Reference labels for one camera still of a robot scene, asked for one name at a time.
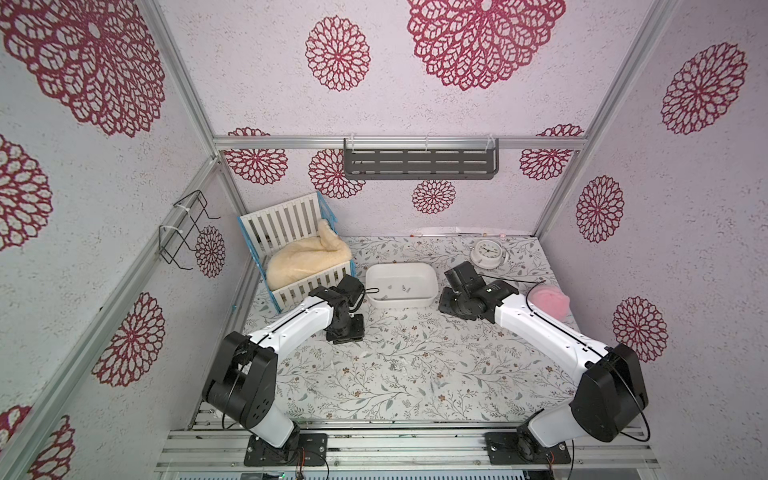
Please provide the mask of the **white plastic storage box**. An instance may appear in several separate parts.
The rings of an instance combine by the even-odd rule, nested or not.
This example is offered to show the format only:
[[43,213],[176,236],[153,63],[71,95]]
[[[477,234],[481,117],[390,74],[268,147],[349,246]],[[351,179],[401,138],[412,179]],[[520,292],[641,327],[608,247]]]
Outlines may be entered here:
[[370,290],[366,297],[378,309],[429,307],[439,292],[435,269],[420,262],[372,265],[364,284]]

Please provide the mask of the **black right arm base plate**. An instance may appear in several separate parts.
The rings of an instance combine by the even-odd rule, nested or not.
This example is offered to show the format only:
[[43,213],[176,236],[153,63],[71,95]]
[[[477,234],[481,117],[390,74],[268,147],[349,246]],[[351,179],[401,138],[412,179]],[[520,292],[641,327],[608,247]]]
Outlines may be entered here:
[[551,467],[569,464],[572,460],[565,442],[554,447],[540,445],[530,432],[527,422],[514,431],[485,433],[484,441],[492,465],[529,464]]

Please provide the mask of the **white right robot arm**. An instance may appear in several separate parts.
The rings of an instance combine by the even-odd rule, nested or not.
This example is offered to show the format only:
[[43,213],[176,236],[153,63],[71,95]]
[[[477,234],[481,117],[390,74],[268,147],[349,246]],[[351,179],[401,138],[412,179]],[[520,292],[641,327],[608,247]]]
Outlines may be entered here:
[[527,461],[585,436],[610,443],[636,418],[650,428],[637,353],[623,343],[610,347],[587,337],[547,313],[534,296],[549,293],[550,285],[534,283],[522,293],[502,278],[486,282],[468,261],[444,275],[448,286],[440,296],[440,312],[462,320],[487,320],[517,334],[576,383],[570,399],[534,413],[517,427],[516,449]]

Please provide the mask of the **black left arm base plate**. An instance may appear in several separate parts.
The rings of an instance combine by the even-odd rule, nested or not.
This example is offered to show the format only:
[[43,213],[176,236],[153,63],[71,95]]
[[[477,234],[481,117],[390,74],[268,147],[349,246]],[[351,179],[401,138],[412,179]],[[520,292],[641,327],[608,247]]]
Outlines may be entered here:
[[326,465],[328,440],[327,434],[296,430],[284,446],[275,447],[252,435],[243,463],[246,467],[322,467]]

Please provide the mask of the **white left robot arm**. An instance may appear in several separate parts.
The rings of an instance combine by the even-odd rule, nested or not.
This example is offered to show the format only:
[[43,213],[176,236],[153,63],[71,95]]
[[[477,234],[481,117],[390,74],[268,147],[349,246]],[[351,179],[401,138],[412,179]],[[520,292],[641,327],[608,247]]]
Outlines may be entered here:
[[346,275],[336,286],[313,289],[267,327],[226,335],[204,383],[202,400],[269,447],[295,449],[300,429],[274,405],[278,366],[321,331],[332,344],[362,340],[364,317],[358,310],[364,295],[364,284]]

